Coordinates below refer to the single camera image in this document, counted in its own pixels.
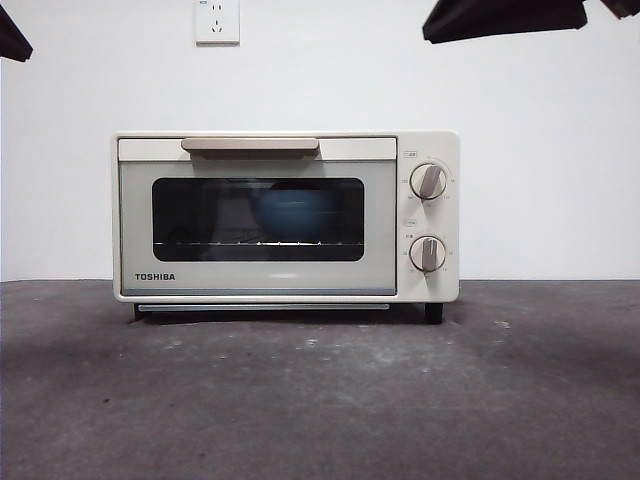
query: cream toaster oven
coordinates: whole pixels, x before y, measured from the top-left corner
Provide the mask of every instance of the cream toaster oven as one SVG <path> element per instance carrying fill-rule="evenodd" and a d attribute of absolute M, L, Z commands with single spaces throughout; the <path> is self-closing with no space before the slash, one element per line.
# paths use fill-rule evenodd
<path fill-rule="evenodd" d="M 162 310 L 383 309 L 458 296 L 451 132 L 122 132 L 117 300 Z"/>

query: temperature knob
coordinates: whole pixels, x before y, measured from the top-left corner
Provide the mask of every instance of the temperature knob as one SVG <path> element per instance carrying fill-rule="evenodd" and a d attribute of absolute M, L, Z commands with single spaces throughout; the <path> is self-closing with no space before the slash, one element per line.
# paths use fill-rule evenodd
<path fill-rule="evenodd" d="M 411 245 L 411 262 L 423 272 L 435 272 L 447 255 L 444 244 L 435 237 L 420 237 Z"/>
<path fill-rule="evenodd" d="M 420 165 L 411 174 L 411 190 L 423 200 L 433 200 L 444 192 L 447 174 L 434 163 Z"/>

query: black foot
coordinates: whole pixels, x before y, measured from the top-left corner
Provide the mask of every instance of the black foot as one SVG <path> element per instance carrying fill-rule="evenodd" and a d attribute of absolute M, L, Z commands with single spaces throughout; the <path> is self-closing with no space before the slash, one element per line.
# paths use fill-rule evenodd
<path fill-rule="evenodd" d="M 424 304 L 424 322 L 427 325 L 442 324 L 442 303 L 425 303 Z"/>
<path fill-rule="evenodd" d="M 143 318 L 148 317 L 150 315 L 151 315 L 151 312 L 142 312 L 142 311 L 140 311 L 140 304 L 139 303 L 134 303 L 133 304 L 133 321 L 134 322 L 139 322 Z"/>

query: oven window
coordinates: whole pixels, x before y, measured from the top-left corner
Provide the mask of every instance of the oven window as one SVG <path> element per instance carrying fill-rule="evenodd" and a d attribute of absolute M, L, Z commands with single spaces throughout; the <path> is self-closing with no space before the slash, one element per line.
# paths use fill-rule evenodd
<path fill-rule="evenodd" d="M 357 261 L 364 185 L 356 178 L 161 178 L 153 253 L 164 262 Z"/>

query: wall outlet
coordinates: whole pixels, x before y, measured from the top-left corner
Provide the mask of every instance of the wall outlet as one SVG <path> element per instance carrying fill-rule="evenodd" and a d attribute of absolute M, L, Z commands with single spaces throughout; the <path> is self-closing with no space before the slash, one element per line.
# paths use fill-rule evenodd
<path fill-rule="evenodd" d="M 240 0 L 194 0 L 196 45 L 240 43 Z"/>

